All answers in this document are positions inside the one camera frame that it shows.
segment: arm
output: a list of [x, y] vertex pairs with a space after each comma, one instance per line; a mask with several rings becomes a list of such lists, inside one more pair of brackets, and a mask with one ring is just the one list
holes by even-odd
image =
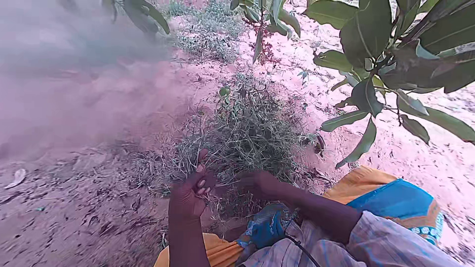
[[280, 200], [298, 207], [315, 225], [322, 227], [334, 241], [348, 244], [361, 212], [336, 201], [314, 195], [291, 184], [280, 182], [269, 172], [241, 176], [242, 185], [258, 198]]
[[205, 173], [202, 168], [202, 172], [191, 174], [171, 193], [168, 207], [171, 267], [209, 267], [200, 221], [206, 204], [197, 197], [209, 192], [207, 180], [213, 180], [213, 173]]

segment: dead leaf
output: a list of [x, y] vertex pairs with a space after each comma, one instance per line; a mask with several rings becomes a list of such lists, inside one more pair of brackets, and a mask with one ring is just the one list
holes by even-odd
[[18, 171], [15, 172], [15, 179], [13, 182], [7, 186], [5, 186], [5, 189], [15, 187], [19, 185], [23, 180], [25, 180], [25, 177], [27, 175], [27, 171], [25, 169], [19, 169]]

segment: finger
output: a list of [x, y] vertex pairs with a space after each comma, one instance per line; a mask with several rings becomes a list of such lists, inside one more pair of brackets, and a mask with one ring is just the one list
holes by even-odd
[[198, 183], [197, 187], [198, 187], [198, 188], [201, 188], [201, 187], [203, 187], [203, 185], [205, 185], [205, 183], [206, 183], [206, 180], [201, 180], [201, 181]]
[[206, 167], [204, 164], [199, 164], [198, 167], [196, 167], [196, 172], [204, 172], [206, 170]]
[[183, 183], [182, 188], [184, 190], [191, 190], [193, 187], [196, 186], [198, 181], [203, 178], [204, 175], [205, 175], [205, 172], [194, 172], [194, 173], [188, 175], [188, 178]]
[[214, 172], [206, 172], [204, 179], [206, 180], [206, 182], [203, 185], [203, 188], [210, 188], [210, 190], [213, 189], [216, 184], [216, 177], [214, 176]]
[[198, 164], [200, 164], [203, 160], [205, 160], [207, 155], [208, 155], [208, 150], [206, 148], [201, 149], [198, 152]]

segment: ground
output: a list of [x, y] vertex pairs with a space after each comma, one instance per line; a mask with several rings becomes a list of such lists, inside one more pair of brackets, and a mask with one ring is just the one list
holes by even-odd
[[[247, 29], [232, 64], [190, 63], [186, 53], [171, 48], [173, 61], [122, 63], [121, 68], [96, 71], [94, 79], [63, 81], [61, 86], [69, 91], [57, 93], [64, 101], [60, 106], [64, 112], [54, 118], [61, 124], [76, 122], [62, 135], [58, 133], [63, 140], [45, 139], [49, 131], [63, 129], [54, 124], [32, 132], [37, 138], [29, 138], [29, 143], [18, 137], [0, 146], [0, 264], [152, 266], [167, 243], [168, 200], [156, 192], [157, 181], [137, 171], [137, 159], [153, 151], [150, 173], [165, 175], [162, 163], [173, 158], [174, 144], [184, 134], [183, 124], [198, 110], [214, 110], [222, 82], [238, 71], [250, 71], [268, 81], [281, 100], [291, 99], [298, 105], [310, 133], [341, 112], [332, 106], [346, 98], [351, 88], [345, 85], [329, 91], [342, 76], [312, 61], [315, 50], [341, 50], [338, 31], [299, 15], [303, 1], [285, 8], [296, 11], [302, 36], [270, 38], [275, 56], [282, 59], [275, 67], [251, 64], [255, 32]], [[309, 70], [304, 85], [297, 76], [302, 70]], [[474, 126], [473, 89], [471, 85], [448, 95], [438, 91], [419, 98]], [[29, 105], [34, 99], [25, 101]], [[83, 105], [95, 114], [94, 119], [83, 113], [71, 116]], [[429, 145], [400, 128], [392, 114], [379, 115], [375, 123], [375, 144], [359, 164], [404, 178], [432, 194], [445, 213], [442, 249], [465, 265], [474, 264], [475, 147], [427, 122], [421, 123], [429, 131]], [[336, 182], [350, 168], [335, 170], [335, 164], [353, 149], [364, 128], [355, 123], [322, 133], [327, 144], [323, 158], [308, 148], [299, 160]], [[81, 142], [68, 143], [77, 136]], [[27, 171], [23, 183], [4, 189], [18, 169]], [[322, 193], [325, 184], [315, 181], [312, 190]], [[212, 215], [205, 212], [204, 230], [220, 233]]]

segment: green leaf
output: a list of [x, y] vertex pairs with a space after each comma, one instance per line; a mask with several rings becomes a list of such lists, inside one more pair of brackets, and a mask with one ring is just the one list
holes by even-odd
[[440, 0], [427, 13], [427, 15], [405, 36], [405, 40], [414, 41], [418, 39], [421, 34], [430, 29], [437, 20], [451, 14], [461, 6], [472, 4], [473, 0]]
[[384, 87], [383, 81], [379, 79], [377, 76], [373, 76], [373, 85], [374, 86], [379, 86], [379, 87]]
[[158, 26], [155, 22], [148, 19], [148, 16], [142, 13], [142, 1], [124, 0], [123, 5], [127, 16], [143, 33], [154, 35], [158, 32]]
[[396, 37], [401, 36], [411, 26], [416, 18], [420, 0], [398, 0], [399, 18], [396, 27]]
[[360, 6], [340, 31], [348, 61], [355, 67], [364, 68], [365, 58], [378, 58], [388, 44], [391, 29], [389, 1], [372, 0], [366, 6]]
[[352, 98], [351, 96], [347, 97], [345, 100], [342, 100], [341, 102], [334, 105], [333, 107], [342, 108], [342, 107], [346, 107], [348, 105], [354, 105], [351, 98]]
[[281, 31], [279, 31], [280, 34], [286, 36], [288, 30], [286, 29], [287, 27], [282, 24], [282, 22], [279, 20], [279, 14], [282, 11], [282, 7], [284, 6], [285, 0], [272, 0], [272, 17], [274, 17], [275, 24], [277, 27], [281, 27], [285, 29], [286, 33], [282, 34]]
[[429, 12], [439, 0], [427, 0], [420, 8], [419, 13]]
[[412, 109], [420, 112], [421, 114], [429, 115], [429, 113], [427, 113], [426, 108], [424, 107], [424, 105], [422, 104], [422, 102], [420, 100], [414, 99], [414, 98], [408, 96], [402, 90], [396, 90], [395, 92], [398, 95], [398, 99], [397, 99], [398, 103], [399, 103], [399, 101], [403, 101], [407, 106], [409, 106]]
[[363, 79], [365, 78], [368, 78], [370, 76], [370, 73], [367, 72], [365, 69], [363, 68], [358, 68], [358, 67], [353, 67], [353, 71], [352, 71], [353, 74], [356, 74], [356, 76], [359, 78], [358, 80], [359, 81], [362, 81]]
[[331, 91], [335, 91], [338, 87], [348, 84], [348, 79], [344, 79], [343, 81], [333, 85], [333, 87], [330, 89]]
[[374, 125], [373, 120], [370, 117], [368, 121], [368, 126], [366, 127], [366, 131], [364, 131], [363, 137], [361, 138], [360, 142], [356, 145], [355, 149], [342, 161], [336, 164], [335, 169], [338, 169], [345, 165], [348, 162], [355, 162], [360, 159], [361, 155], [368, 152], [371, 146], [376, 139], [376, 126]]
[[285, 24], [292, 26], [294, 28], [295, 33], [300, 37], [300, 24], [296, 17], [292, 16], [286, 10], [282, 9], [279, 14], [279, 19]]
[[475, 4], [437, 20], [420, 41], [432, 53], [475, 41]]
[[239, 0], [239, 5], [240, 6], [252, 7], [252, 6], [254, 6], [254, 1], [253, 0]]
[[439, 90], [439, 88], [420, 88], [420, 89], [414, 89], [411, 91], [411, 93], [416, 93], [416, 94], [427, 94], [427, 93], [432, 93], [436, 90]]
[[340, 126], [352, 124], [356, 121], [362, 120], [364, 117], [366, 117], [366, 115], [368, 115], [368, 112], [361, 110], [352, 111], [322, 123], [322, 127], [320, 129], [325, 132], [332, 132]]
[[348, 83], [352, 87], [355, 87], [359, 83], [359, 81], [352, 74], [345, 71], [339, 71], [339, 73], [346, 77], [346, 79], [348, 80]]
[[229, 9], [235, 10], [239, 6], [239, 0], [232, 0]]
[[284, 25], [282, 23], [277, 24], [272, 14], [270, 14], [270, 25], [268, 25], [266, 28], [268, 28], [269, 26], [271, 26], [272, 27], [271, 29], [275, 30], [275, 32], [278, 32], [280, 35], [283, 35], [283, 36], [287, 35], [287, 30], [284, 28]]
[[424, 143], [426, 143], [426, 145], [429, 145], [430, 137], [424, 126], [422, 126], [416, 120], [409, 119], [405, 114], [400, 115], [400, 117], [402, 119], [402, 127], [404, 127], [404, 129], [409, 131], [414, 136], [419, 137], [422, 141], [424, 141]]
[[163, 28], [166, 34], [170, 33], [170, 27], [168, 27], [168, 23], [163, 17], [163, 15], [149, 2], [145, 0], [137, 0], [139, 1], [143, 6], [148, 7], [149, 9], [149, 16], [152, 17], [157, 23]]
[[229, 95], [230, 93], [231, 93], [231, 89], [229, 88], [229, 86], [223, 86], [219, 90], [219, 95], [220, 96]]
[[452, 77], [455, 75], [454, 71], [460, 65], [457, 63], [457, 58], [427, 59], [429, 56], [422, 53], [423, 48], [420, 47], [418, 54], [423, 56], [421, 57], [416, 53], [420, 46], [418, 42], [419, 40], [414, 40], [401, 48], [391, 50], [396, 62], [395, 67], [386, 73], [379, 72], [388, 88], [403, 90], [441, 88], [451, 83]]
[[257, 57], [262, 52], [262, 31], [259, 29], [257, 33], [256, 46], [254, 46], [254, 56], [252, 57], [252, 64], [257, 60]]
[[449, 132], [455, 134], [458, 138], [462, 139], [462, 141], [475, 145], [475, 131], [473, 130], [473, 128], [468, 126], [463, 121], [453, 116], [450, 116], [447, 113], [444, 113], [437, 109], [426, 107], [426, 110], [429, 113], [429, 116], [427, 116], [415, 111], [414, 109], [405, 105], [403, 102], [399, 102], [398, 107], [400, 110], [404, 111], [407, 114], [417, 116], [432, 123], [435, 123], [440, 127], [448, 130]]
[[438, 77], [435, 82], [444, 87], [444, 93], [455, 92], [475, 81], [475, 61], [462, 63]]
[[335, 50], [328, 50], [318, 55], [314, 54], [313, 62], [317, 66], [329, 67], [344, 72], [351, 72], [353, 68], [345, 55]]
[[318, 0], [305, 10], [304, 15], [322, 25], [329, 23], [335, 29], [342, 29], [345, 23], [354, 17], [357, 10], [357, 7], [340, 1]]
[[248, 8], [247, 6], [243, 6], [242, 8], [246, 19], [254, 23], [259, 22], [259, 15], [253, 9]]
[[362, 80], [353, 88], [351, 98], [359, 110], [370, 112], [374, 117], [383, 109], [383, 104], [376, 98], [376, 91], [370, 78]]

